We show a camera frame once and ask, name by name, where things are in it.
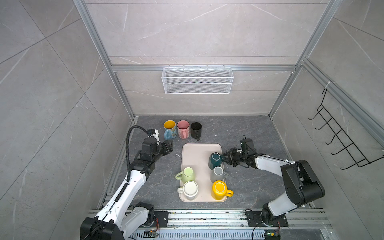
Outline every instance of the gray tile wall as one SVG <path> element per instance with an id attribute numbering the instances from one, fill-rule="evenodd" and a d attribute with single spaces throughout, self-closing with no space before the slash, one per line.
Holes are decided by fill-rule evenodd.
<path id="1" fill-rule="evenodd" d="M 1 6 L 0 239 L 75 239 L 129 117 L 72 0 Z"/>
<path id="2" fill-rule="evenodd" d="M 235 71 L 229 94 L 165 94 L 161 71 L 118 72 L 135 114 L 267 115 L 288 71 Z"/>
<path id="3" fill-rule="evenodd" d="M 325 144 L 333 133 L 328 126 L 315 130 L 325 123 L 319 115 L 308 120 L 317 113 L 323 90 L 317 80 L 302 70 L 273 121 L 291 157 L 307 160 L 324 185 L 325 197 L 315 204 L 326 210 L 339 239 L 382 239 L 384 159 L 364 167 L 340 169 L 352 165 L 353 160 L 346 151 L 331 155 L 343 147 L 337 139 Z M 382 157 L 382 147 L 329 93 L 323 105 L 369 160 Z M 345 135 L 339 135 L 347 143 Z M 356 148 L 348 149 L 356 159 L 362 159 Z"/>
<path id="4" fill-rule="evenodd" d="M 381 0 L 344 0 L 310 55 L 312 62 L 382 125 L 384 125 L 383 11 L 384 2 Z M 309 123 L 300 116 L 308 111 L 300 101 L 308 100 L 306 88 L 311 86 L 305 87 L 306 83 L 300 79 L 298 81 L 302 83 L 301 91 L 292 88 L 286 99 L 306 126 Z M 330 106 L 334 110 L 334 117 L 343 124 L 352 139 L 357 141 L 368 159 L 372 161 L 383 155 L 382 147 L 339 103 L 335 102 Z M 328 149 L 323 143 L 325 138 L 320 133 L 317 133 L 313 140 L 320 151 Z M 332 157 L 328 154 L 323 156 L 368 230 L 369 236 L 375 240 L 383 239 L 384 160 L 378 160 L 362 168 L 340 170 L 336 166 L 342 167 L 350 159 L 345 153 Z"/>
<path id="5" fill-rule="evenodd" d="M 113 64 L 295 64 L 327 1 L 88 0 Z"/>
<path id="6" fill-rule="evenodd" d="M 310 56 L 384 124 L 384 1 L 344 0 Z"/>

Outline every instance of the teal mug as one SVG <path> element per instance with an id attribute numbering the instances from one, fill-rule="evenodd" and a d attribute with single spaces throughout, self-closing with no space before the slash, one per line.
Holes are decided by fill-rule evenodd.
<path id="1" fill-rule="evenodd" d="M 218 152 L 214 152 L 209 157 L 208 167 L 209 169 L 214 169 L 215 167 L 220 167 L 223 162 L 223 158 Z"/>
<path id="2" fill-rule="evenodd" d="M 168 120 L 164 123 L 164 128 L 166 132 L 164 133 L 164 139 L 172 139 L 177 136 L 177 127 L 175 121 Z"/>

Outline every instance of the black wire rack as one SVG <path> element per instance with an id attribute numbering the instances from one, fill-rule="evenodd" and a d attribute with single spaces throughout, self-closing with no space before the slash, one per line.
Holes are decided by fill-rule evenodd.
<path id="1" fill-rule="evenodd" d="M 352 141 L 352 139 L 348 136 L 348 134 L 344 131 L 344 129 L 340 126 L 340 124 L 336 121 L 336 119 L 334 119 L 334 117 L 329 113 L 329 111 L 324 107 L 324 105 L 323 105 L 323 102 L 324 102 L 324 98 L 325 98 L 325 94 L 327 93 L 327 89 L 324 89 L 323 90 L 323 92 L 322 92 L 322 94 L 324 94 L 324 96 L 323 96 L 323 99 L 322 99 L 322 101 L 321 101 L 321 104 L 320 104 L 320 106 L 317 108 L 317 113 L 316 113 L 316 115 L 313 117 L 313 118 L 308 118 L 308 120 L 313 120 L 317 115 L 320 115 L 322 118 L 323 118 L 323 120 L 325 121 L 325 124 L 324 125 L 322 125 L 322 127 L 321 128 L 319 128 L 319 129 L 317 129 L 317 128 L 315 128 L 315 130 L 321 130 L 323 127 L 325 127 L 325 126 L 328 126 L 331 130 L 332 130 L 332 132 L 333 132 L 333 138 L 332 138 L 332 140 L 329 142 L 329 143 L 325 143 L 325 144 L 327 144 L 327 145 L 330 145 L 332 142 L 333 142 L 333 140 L 335 139 L 335 138 L 337 138 L 339 141 L 340 141 L 340 143 L 341 143 L 341 145 L 343 146 L 343 149 L 341 149 L 340 151 L 338 151 L 337 153 L 331 153 L 332 155 L 336 155 L 336 154 L 338 154 L 338 153 L 340 153 L 340 152 L 342 152 L 342 151 L 347 151 L 348 152 L 348 154 L 350 155 L 350 157 L 352 158 L 352 160 L 355 162 L 354 164 L 352 164 L 352 165 L 350 165 L 349 167 L 346 167 L 346 168 L 340 168 L 340 169 L 342 169 L 342 170 L 345 170 L 345 169 L 348 169 L 348 168 L 350 168 L 350 167 L 353 167 L 353 166 L 355 166 L 355 165 L 357 165 L 358 167 L 364 167 L 364 166 L 366 166 L 366 165 L 368 165 L 368 164 L 371 164 L 371 163 L 373 163 L 373 162 L 375 162 L 375 161 L 377 161 L 377 160 L 380 160 L 380 159 L 383 159 L 384 158 L 384 155 L 382 156 L 382 157 L 380 157 L 380 158 L 378 158 L 378 159 L 376 159 L 376 160 L 373 160 L 373 161 L 369 161 L 368 159 L 367 159 L 367 157 L 360 151 L 360 149 L 357 147 L 357 145 Z M 331 117 L 331 118 L 329 118 L 328 120 L 326 120 L 325 119 L 325 117 L 323 116 L 324 114 L 325 114 L 325 112 L 326 113 L 328 113 L 328 115 Z M 329 124 L 329 122 L 331 121 L 331 120 L 333 120 L 336 124 L 337 124 L 337 126 L 339 126 L 339 128 L 340 128 L 340 130 L 339 131 L 337 131 L 337 130 L 335 130 L 334 128 L 332 128 L 332 126 Z M 340 134 L 342 134 L 342 133 L 344 133 L 346 136 L 347 136 L 347 138 L 350 140 L 350 144 L 345 144 L 341 139 L 340 139 L 340 137 L 339 137 L 339 135 Z M 353 156 L 352 156 L 352 154 L 351 154 L 351 152 L 348 150 L 348 147 L 355 147 L 359 152 L 360 152 L 360 154 L 362 155 L 362 160 L 359 160 L 359 161 L 357 161 Z"/>

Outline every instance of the white wire basket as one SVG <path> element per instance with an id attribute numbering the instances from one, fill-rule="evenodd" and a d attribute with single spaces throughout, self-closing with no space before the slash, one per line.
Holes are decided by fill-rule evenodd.
<path id="1" fill-rule="evenodd" d="M 230 67 L 168 67 L 161 75 L 166 94 L 229 93 Z"/>

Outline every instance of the yellow mug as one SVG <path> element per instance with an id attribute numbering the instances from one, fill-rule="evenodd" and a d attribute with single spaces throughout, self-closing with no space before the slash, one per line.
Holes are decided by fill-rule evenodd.
<path id="1" fill-rule="evenodd" d="M 232 197 L 233 191 L 228 190 L 225 182 L 218 180 L 213 183 L 211 194 L 214 199 L 221 200 L 224 196 Z"/>

